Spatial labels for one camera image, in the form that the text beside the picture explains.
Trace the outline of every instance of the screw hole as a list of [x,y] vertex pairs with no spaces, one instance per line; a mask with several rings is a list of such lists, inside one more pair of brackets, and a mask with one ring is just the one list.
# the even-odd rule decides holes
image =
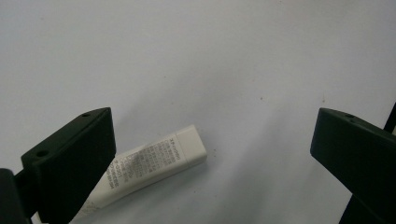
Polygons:
[[37,152],[37,157],[45,157],[49,154],[47,150]]

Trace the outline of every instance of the white rectangular package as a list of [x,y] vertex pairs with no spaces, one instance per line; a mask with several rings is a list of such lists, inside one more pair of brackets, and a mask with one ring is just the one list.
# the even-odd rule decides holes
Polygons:
[[204,144],[191,125],[126,151],[110,163],[75,218],[84,217],[147,185],[205,161]]

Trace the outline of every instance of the white table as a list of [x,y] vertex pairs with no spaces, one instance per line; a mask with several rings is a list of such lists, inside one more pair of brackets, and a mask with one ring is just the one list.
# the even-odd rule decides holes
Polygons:
[[318,109],[383,127],[396,2],[2,1],[0,166],[111,106],[118,152],[195,124],[206,163],[75,223],[338,223]]

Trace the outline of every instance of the black plastic part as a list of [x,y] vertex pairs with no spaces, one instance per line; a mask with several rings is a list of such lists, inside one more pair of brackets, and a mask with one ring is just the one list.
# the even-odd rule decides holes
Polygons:
[[388,133],[393,133],[393,130],[396,127],[396,103],[393,106],[392,111],[390,112],[387,123],[385,124],[384,131]]
[[115,154],[110,108],[70,121],[21,157],[16,177],[26,216],[38,210],[43,222],[70,222]]
[[8,169],[0,169],[0,223],[31,223],[24,214],[14,174]]
[[321,108],[311,154],[383,223],[396,223],[396,136]]
[[340,224],[383,224],[372,212],[370,212],[355,196],[349,200],[346,210],[339,222]]

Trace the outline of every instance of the white background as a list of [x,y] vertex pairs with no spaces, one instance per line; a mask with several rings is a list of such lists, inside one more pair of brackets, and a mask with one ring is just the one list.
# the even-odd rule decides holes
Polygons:
[[1,1],[0,166],[110,106],[118,152],[195,124],[204,164],[76,223],[338,223],[318,109],[383,127],[396,2]]

